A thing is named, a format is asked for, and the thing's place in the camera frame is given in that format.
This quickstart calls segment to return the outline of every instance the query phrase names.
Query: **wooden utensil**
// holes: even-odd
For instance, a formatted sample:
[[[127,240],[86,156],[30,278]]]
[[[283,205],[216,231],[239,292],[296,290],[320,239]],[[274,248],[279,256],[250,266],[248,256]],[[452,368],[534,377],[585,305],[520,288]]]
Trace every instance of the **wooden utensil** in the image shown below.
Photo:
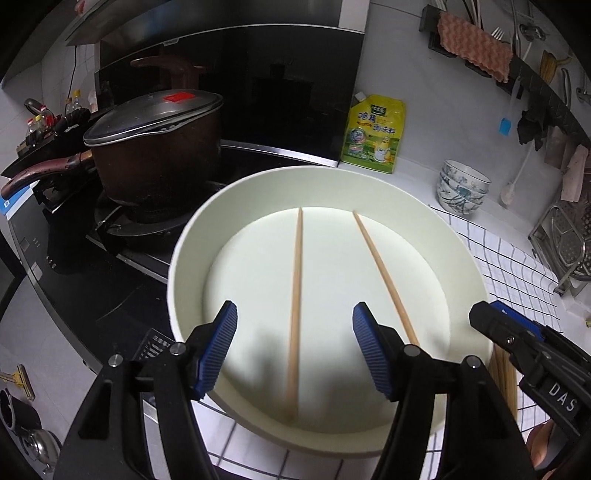
[[[33,391],[33,386],[29,381],[27,370],[25,370],[25,366],[23,364],[18,364],[17,371],[13,374],[5,374],[0,372],[0,380],[14,383],[18,388],[22,388],[24,390],[25,395],[29,401],[35,400],[35,392]]]
[[[497,345],[492,351],[488,372],[517,420],[517,373],[509,361],[509,354]]]
[[[300,313],[301,313],[301,250],[304,233],[304,212],[297,213],[295,227],[294,276],[291,291],[290,348],[287,363],[287,390],[285,393],[285,417],[293,421],[298,413],[298,390],[300,385]]]
[[[396,307],[396,311],[398,312],[400,321],[402,321],[402,326],[404,327],[404,331],[407,334],[408,341],[410,343],[413,343],[414,345],[420,346],[417,335],[414,333],[413,325],[410,322],[410,318],[408,318],[408,313],[404,308],[404,305],[402,304],[400,295],[398,295],[398,291],[394,286],[394,282],[392,281],[392,277],[390,277],[390,274],[388,273],[386,265],[384,265],[382,257],[379,256],[378,249],[375,248],[374,241],[371,240],[371,237],[369,236],[368,231],[365,229],[365,225],[361,221],[361,218],[359,218],[357,212],[353,212],[353,216],[355,217],[355,221],[359,226],[359,230],[361,230],[363,238],[365,238],[365,242],[368,244],[369,251],[371,252],[374,258],[375,264],[377,265],[378,270],[382,275],[382,278],[384,279],[384,283],[386,284],[386,288],[388,289],[390,297],[394,302],[394,306]]]
[[[570,61],[570,56],[563,58],[562,60],[557,60],[556,57],[549,51],[544,50],[542,54],[542,60],[540,62],[540,76],[542,77],[543,81],[545,81],[548,85],[552,83],[558,66],[566,65],[567,63],[570,63]]]

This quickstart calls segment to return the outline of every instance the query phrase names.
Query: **white bowl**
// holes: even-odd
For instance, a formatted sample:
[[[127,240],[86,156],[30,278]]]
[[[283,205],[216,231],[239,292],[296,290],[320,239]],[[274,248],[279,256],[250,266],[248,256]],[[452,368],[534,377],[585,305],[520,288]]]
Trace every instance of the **white bowl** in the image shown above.
[[[441,175],[439,175],[437,181],[437,198],[443,209],[454,215],[471,215],[482,205],[482,200],[477,200],[475,202],[466,200],[458,194],[458,192],[452,189]]]
[[[465,187],[455,180],[451,179],[443,171],[439,173],[439,176],[443,178],[443,180],[454,190],[458,195],[464,197],[466,200],[469,200],[473,203],[482,203],[482,199],[486,196],[486,193],[479,192],[477,190],[471,190],[468,187]]]
[[[491,181],[474,168],[455,160],[446,160],[443,164],[443,173],[463,187],[480,193],[488,193]]]
[[[304,208],[299,417],[284,405],[297,208]],[[404,191],[335,168],[289,167],[247,177],[211,197],[174,249],[168,311],[174,338],[211,322],[221,303],[238,329],[211,397],[241,425],[288,448],[377,455],[395,406],[375,390],[352,330],[367,302],[376,320],[407,337],[355,223],[361,215],[397,285],[416,334],[436,358],[488,363],[492,344],[470,327],[486,299],[473,257],[451,228]],[[438,396],[433,431],[441,427]]]

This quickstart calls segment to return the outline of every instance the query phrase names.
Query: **stove burner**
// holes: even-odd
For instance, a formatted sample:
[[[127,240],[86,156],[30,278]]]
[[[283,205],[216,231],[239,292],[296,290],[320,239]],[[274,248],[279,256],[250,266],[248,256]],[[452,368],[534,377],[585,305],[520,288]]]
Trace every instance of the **stove burner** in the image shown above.
[[[86,188],[97,176],[94,166],[77,173],[53,175],[40,180],[33,187],[33,194],[39,205],[45,205],[50,213],[55,213],[69,198]]]
[[[170,237],[176,241],[176,236],[173,234],[185,226],[203,202],[224,187],[223,183],[208,181],[196,203],[188,211],[181,209],[181,213],[172,218],[171,213],[177,213],[179,209],[160,210],[155,216],[151,216],[153,212],[140,212],[132,207],[115,203],[103,191],[96,201],[95,231],[105,249],[114,255],[118,254],[124,246],[130,243],[137,244],[138,241],[142,244],[158,244],[167,242]],[[165,218],[153,221],[154,218],[161,216]]]

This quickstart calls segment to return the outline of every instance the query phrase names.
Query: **blue gripper pad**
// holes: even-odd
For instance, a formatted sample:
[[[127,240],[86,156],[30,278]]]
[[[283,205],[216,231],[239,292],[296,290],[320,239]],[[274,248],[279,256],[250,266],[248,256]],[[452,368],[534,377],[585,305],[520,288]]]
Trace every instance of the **blue gripper pad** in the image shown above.
[[[376,390],[390,398],[393,386],[388,355],[380,341],[379,325],[364,302],[353,308],[353,331]]]
[[[508,307],[500,300],[492,302],[491,307],[494,307],[500,312],[505,313],[507,316],[519,323],[523,328],[528,329],[538,338],[540,342],[544,341],[544,337],[542,336],[542,332],[540,330],[539,325],[532,322],[528,317],[522,315],[516,310],[513,310],[511,307]]]
[[[197,382],[195,392],[201,399],[205,394],[213,390],[217,377],[222,369],[236,328],[238,327],[238,310],[236,305],[227,301],[213,321],[214,332],[205,349],[205,353],[199,359],[197,369]]]

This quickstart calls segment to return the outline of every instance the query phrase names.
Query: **dish rack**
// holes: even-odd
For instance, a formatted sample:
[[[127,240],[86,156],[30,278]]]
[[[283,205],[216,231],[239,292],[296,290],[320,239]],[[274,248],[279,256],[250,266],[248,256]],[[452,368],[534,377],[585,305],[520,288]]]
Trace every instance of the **dish rack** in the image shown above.
[[[556,293],[570,290],[576,297],[591,283],[591,176],[585,175],[578,202],[557,199],[528,238],[540,261],[558,277]]]

